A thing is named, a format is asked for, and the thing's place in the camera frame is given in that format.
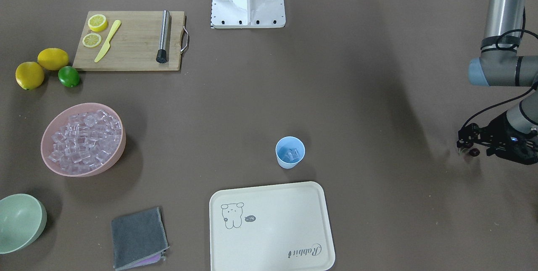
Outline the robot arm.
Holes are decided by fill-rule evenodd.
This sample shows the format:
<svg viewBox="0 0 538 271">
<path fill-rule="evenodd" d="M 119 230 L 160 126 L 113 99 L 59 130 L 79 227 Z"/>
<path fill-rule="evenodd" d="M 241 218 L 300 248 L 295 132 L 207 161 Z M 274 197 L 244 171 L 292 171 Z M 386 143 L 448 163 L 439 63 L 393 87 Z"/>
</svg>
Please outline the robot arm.
<svg viewBox="0 0 538 271">
<path fill-rule="evenodd" d="M 474 145 L 486 147 L 486 155 L 523 165 L 537 163 L 537 56 L 519 56 L 526 29 L 526 0 L 489 0 L 481 55 L 469 63 L 468 78 L 483 87 L 527 87 L 515 106 L 480 127 L 467 119 L 458 132 L 457 148 L 479 155 Z"/>
</svg>

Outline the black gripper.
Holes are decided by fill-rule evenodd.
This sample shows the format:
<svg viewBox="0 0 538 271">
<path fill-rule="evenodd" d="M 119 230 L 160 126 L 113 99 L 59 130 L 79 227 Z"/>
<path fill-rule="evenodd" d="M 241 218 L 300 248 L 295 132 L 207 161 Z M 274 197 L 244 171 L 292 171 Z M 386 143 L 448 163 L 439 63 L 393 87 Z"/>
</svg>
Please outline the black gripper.
<svg viewBox="0 0 538 271">
<path fill-rule="evenodd" d="M 480 152 L 486 151 L 488 156 L 496 155 L 523 165 L 533 165 L 538 161 L 537 129 L 518 131 L 509 123 L 505 111 L 483 128 L 475 123 L 463 126 L 458 131 L 456 148 L 457 153 L 459 148 L 478 148 Z"/>
</svg>

